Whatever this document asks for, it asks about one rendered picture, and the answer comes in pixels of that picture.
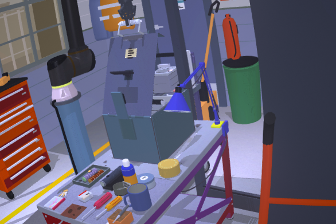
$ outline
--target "resistor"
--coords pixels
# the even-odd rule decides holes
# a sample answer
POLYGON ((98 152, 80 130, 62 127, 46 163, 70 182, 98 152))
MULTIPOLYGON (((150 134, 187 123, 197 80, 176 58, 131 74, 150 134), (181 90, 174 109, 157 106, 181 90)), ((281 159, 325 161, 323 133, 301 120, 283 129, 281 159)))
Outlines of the resistor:
POLYGON ((103 170, 99 170, 99 172, 97 172, 94 176, 89 178, 89 183, 91 183, 92 181, 94 181, 96 178, 99 177, 100 174, 102 174, 104 171, 103 170))
MULTIPOLYGON (((138 25, 142 22, 142 20, 140 19, 132 19, 132 20, 128 20, 128 23, 131 25, 138 25)), ((119 26, 126 26, 126 21, 121 21, 118 23, 119 26)))
POLYGON ((93 168, 89 173, 84 175, 81 180, 83 180, 84 182, 88 182, 89 178, 94 176, 97 172, 98 172, 98 169, 93 168))

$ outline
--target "yellow screwdriver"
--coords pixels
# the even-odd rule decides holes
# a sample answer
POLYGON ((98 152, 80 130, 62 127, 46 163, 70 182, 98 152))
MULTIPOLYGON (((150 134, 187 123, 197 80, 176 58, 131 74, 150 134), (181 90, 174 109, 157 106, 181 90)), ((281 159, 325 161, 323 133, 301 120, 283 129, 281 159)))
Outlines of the yellow screwdriver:
POLYGON ((105 210, 102 211, 100 214, 96 216, 98 219, 100 216, 102 216, 106 211, 111 211, 112 208, 114 208, 116 205, 118 205, 123 198, 121 196, 116 197, 114 200, 112 200, 109 204, 106 205, 105 210))

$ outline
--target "yellow floor line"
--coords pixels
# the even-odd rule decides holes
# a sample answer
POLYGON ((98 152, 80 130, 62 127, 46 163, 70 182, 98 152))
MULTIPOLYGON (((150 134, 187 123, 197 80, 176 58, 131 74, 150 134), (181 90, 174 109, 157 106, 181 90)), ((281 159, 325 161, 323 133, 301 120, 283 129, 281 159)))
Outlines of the yellow floor line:
MULTIPOLYGON (((94 156, 97 156, 98 154, 100 154, 108 146, 110 146, 109 142, 107 142, 106 144, 104 144, 103 146, 101 146, 98 150, 96 150, 93 153, 94 156)), ((30 200, 28 200, 27 202, 25 202, 18 209, 14 210, 11 214, 9 214, 4 219, 2 219, 0 221, 0 224, 5 224, 7 221, 9 221, 14 216, 16 216, 18 213, 20 213, 22 210, 24 210, 25 208, 27 208, 28 206, 30 206, 32 203, 34 203, 35 201, 37 201, 40 197, 42 197, 43 195, 45 195, 48 191, 50 191, 52 188, 54 188, 55 186, 57 186, 59 183, 61 183, 64 179, 66 179, 68 176, 70 176, 73 173, 74 173, 74 170, 72 168, 71 170, 69 170, 68 172, 66 172, 63 176, 61 176, 60 178, 56 179, 53 183, 51 183, 46 188, 44 188, 42 191, 40 191, 38 194, 36 194, 35 196, 33 196, 30 200)))

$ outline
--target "drawer handle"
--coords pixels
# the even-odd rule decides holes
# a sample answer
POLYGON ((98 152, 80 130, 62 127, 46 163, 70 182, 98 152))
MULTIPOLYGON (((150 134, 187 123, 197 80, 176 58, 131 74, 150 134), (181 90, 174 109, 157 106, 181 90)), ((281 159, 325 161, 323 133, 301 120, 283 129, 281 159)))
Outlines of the drawer handle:
POLYGON ((4 131, 0 132, 0 136, 6 133, 7 131, 10 131, 11 129, 15 128, 17 125, 20 125, 24 121, 27 121, 28 119, 32 118, 31 116, 27 116, 23 120, 19 121, 18 123, 15 123, 14 125, 10 126, 9 128, 5 129, 4 131))
POLYGON ((5 157, 3 159, 3 161, 7 161, 8 159, 10 159, 12 156, 15 156, 16 154, 18 154, 20 151, 24 150, 25 148, 27 148, 28 146, 32 145, 33 143, 37 143, 39 141, 38 138, 35 138, 34 140, 30 141, 28 144, 26 144, 25 146, 22 146, 20 149, 16 150, 15 152, 13 152, 12 154, 10 154, 9 156, 5 157))
POLYGON ((24 161, 25 159, 29 158, 30 156, 32 156, 34 153, 41 151, 42 148, 38 147, 36 150, 32 151, 31 153, 29 153, 28 155, 26 155, 25 157, 21 158, 18 162, 16 162, 15 164, 13 164, 12 166, 8 167, 7 170, 10 171, 11 169, 13 169, 15 166, 17 166, 18 164, 20 164, 22 161, 24 161))
POLYGON ((19 108, 24 107, 25 105, 27 105, 27 103, 23 103, 20 106, 17 106, 16 108, 13 108, 12 110, 9 110, 7 113, 4 113, 2 116, 0 116, 0 119, 9 115, 10 113, 13 113, 14 111, 18 110, 19 108))
POLYGON ((10 177, 10 180, 15 179, 18 175, 20 175, 21 173, 23 173, 25 170, 29 169, 31 166, 33 166, 34 164, 36 164, 38 161, 45 159, 45 156, 40 156, 38 159, 36 159, 33 163, 31 163, 30 165, 26 166, 25 168, 23 168, 21 171, 19 171, 18 173, 16 173, 14 176, 10 177))
POLYGON ((23 133, 21 136, 18 136, 17 138, 15 138, 13 141, 10 141, 9 143, 7 143, 5 146, 2 146, 0 148, 0 151, 3 151, 5 148, 7 148, 8 146, 12 145, 13 143, 15 143, 17 140, 20 140, 21 138, 23 138, 24 136, 28 135, 29 133, 31 133, 31 131, 34 131, 35 129, 32 128, 30 130, 28 130, 27 132, 23 133))
POLYGON ((20 89, 16 90, 15 92, 10 93, 9 95, 7 95, 7 96, 1 98, 0 101, 3 101, 3 100, 5 100, 5 99, 9 98, 9 97, 12 96, 12 95, 16 95, 17 93, 20 93, 22 90, 23 90, 23 88, 20 88, 20 89))
POLYGON ((17 117, 18 115, 20 115, 20 114, 26 112, 28 109, 31 109, 31 108, 33 108, 33 107, 34 107, 34 105, 30 105, 30 106, 26 107, 25 109, 21 110, 20 112, 17 112, 15 115, 13 115, 13 116, 11 116, 11 117, 8 117, 6 120, 0 122, 0 126, 1 126, 2 124, 4 124, 4 123, 7 123, 7 122, 10 121, 11 119, 17 117))

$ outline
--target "window frame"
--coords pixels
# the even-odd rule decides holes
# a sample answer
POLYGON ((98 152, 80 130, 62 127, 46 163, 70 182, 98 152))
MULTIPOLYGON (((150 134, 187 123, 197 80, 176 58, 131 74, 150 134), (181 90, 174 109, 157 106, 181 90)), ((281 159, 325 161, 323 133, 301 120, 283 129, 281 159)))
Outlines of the window frame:
MULTIPOLYGON (((27 23, 28 23, 28 31, 29 31, 27 35, 20 36, 18 38, 15 38, 13 40, 8 41, 8 42, 2 43, 2 44, 0 44, 0 46, 9 44, 9 43, 14 42, 16 40, 21 40, 25 37, 30 37, 30 41, 31 41, 31 44, 32 44, 32 51, 33 51, 33 55, 34 55, 34 62, 33 63, 29 63, 29 64, 27 64, 27 65, 25 65, 21 68, 18 68, 16 70, 10 72, 9 74, 11 76, 18 75, 18 74, 23 73, 23 72, 25 72, 25 71, 27 71, 31 68, 36 68, 37 66, 41 65, 42 63, 50 60, 51 58, 53 58, 55 56, 58 56, 58 55, 61 55, 61 54, 67 54, 67 52, 69 50, 69 42, 68 42, 67 30, 65 28, 65 23, 64 23, 61 0, 56 0, 57 4, 58 4, 58 9, 59 9, 59 12, 60 12, 59 15, 60 15, 60 21, 61 22, 56 24, 56 25, 49 26, 49 27, 41 29, 41 30, 37 30, 36 32, 33 31, 32 20, 30 19, 29 5, 31 5, 33 3, 36 3, 36 2, 41 2, 41 1, 45 1, 45 0, 23 0, 20 3, 15 3, 13 5, 9 5, 9 6, 0 8, 0 13, 1 13, 1 12, 8 11, 8 10, 11 10, 11 9, 15 9, 15 8, 18 8, 18 7, 24 7, 25 8, 26 19, 27 19, 27 23), (34 34, 36 34, 38 32, 43 32, 44 30, 48 30, 48 29, 51 29, 51 28, 57 27, 57 26, 61 26, 61 28, 62 28, 65 49, 63 49, 59 52, 53 53, 53 54, 51 54, 47 57, 44 57, 42 59, 39 59, 38 55, 37 55, 37 49, 36 49, 34 34)), ((1 74, 3 73, 3 67, 2 67, 1 60, 0 60, 0 73, 1 74)))

